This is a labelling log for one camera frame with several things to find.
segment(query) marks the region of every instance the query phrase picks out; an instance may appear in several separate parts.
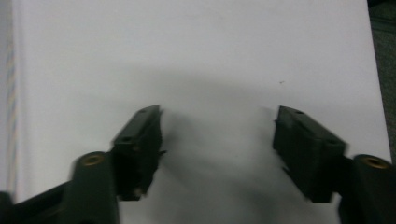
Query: white surface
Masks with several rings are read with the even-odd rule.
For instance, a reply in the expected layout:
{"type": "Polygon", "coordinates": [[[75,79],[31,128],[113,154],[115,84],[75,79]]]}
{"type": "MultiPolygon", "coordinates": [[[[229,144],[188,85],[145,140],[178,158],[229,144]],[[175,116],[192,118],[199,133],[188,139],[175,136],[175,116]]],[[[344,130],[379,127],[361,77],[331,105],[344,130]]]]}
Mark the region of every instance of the white surface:
{"type": "Polygon", "coordinates": [[[16,1],[25,134],[20,198],[108,150],[161,104],[169,150],[123,223],[338,223],[304,201],[271,141],[279,105],[389,158],[366,3],[16,1]]]}

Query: brass screw hole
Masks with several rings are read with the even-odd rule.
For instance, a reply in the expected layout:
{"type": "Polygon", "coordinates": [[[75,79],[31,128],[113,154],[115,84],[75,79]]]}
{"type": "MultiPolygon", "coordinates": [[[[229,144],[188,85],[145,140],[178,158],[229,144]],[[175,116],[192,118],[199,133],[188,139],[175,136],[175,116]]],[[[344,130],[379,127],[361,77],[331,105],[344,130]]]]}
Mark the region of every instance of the brass screw hole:
{"type": "Polygon", "coordinates": [[[104,159],[105,157],[102,155],[91,155],[84,158],[84,160],[82,160],[82,164],[85,166],[92,166],[101,163],[104,159]]]}
{"type": "Polygon", "coordinates": [[[389,168],[387,163],[385,163],[384,161],[381,161],[381,160],[379,160],[377,158],[366,157],[366,158],[363,158],[362,160],[367,165],[372,166],[372,167],[377,168],[377,169],[388,169],[389,168]]]}

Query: white paper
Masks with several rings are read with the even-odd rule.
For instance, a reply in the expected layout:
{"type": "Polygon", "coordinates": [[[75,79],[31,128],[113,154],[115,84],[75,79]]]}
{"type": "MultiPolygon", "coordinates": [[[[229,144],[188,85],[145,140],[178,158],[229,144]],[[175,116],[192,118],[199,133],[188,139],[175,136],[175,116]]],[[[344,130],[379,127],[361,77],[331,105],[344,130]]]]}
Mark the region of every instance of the white paper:
{"type": "Polygon", "coordinates": [[[162,105],[168,150],[122,223],[338,223],[306,202],[271,148],[279,105],[389,159],[364,1],[27,1],[21,199],[108,150],[138,109],[162,105]]]}

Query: black plastic part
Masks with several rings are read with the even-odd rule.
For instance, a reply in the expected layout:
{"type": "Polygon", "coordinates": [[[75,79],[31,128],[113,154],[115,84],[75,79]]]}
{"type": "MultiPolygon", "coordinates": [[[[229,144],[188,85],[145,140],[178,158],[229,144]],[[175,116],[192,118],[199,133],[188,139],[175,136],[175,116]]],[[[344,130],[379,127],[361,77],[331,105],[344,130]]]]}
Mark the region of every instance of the black plastic part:
{"type": "Polygon", "coordinates": [[[285,171],[314,203],[329,203],[337,173],[332,165],[343,158],[347,144],[304,112],[281,106],[273,148],[286,164],[285,171]]]}
{"type": "Polygon", "coordinates": [[[64,183],[23,203],[15,204],[20,223],[56,223],[61,212],[60,205],[64,195],[64,183]]]}
{"type": "Polygon", "coordinates": [[[136,201],[148,192],[162,155],[160,118],[158,105],[141,109],[114,140],[111,153],[121,200],[136,201]]]}
{"type": "Polygon", "coordinates": [[[117,224],[119,212],[111,155],[89,153],[76,161],[66,186],[60,224],[117,224]]]}
{"type": "Polygon", "coordinates": [[[0,192],[0,223],[17,223],[15,208],[8,193],[0,192]]]}
{"type": "Polygon", "coordinates": [[[365,224],[361,204],[355,197],[343,197],[338,206],[338,215],[342,224],[365,224]]]}
{"type": "Polygon", "coordinates": [[[353,160],[353,171],[363,223],[396,223],[395,167],[378,157],[359,155],[353,160]]]}

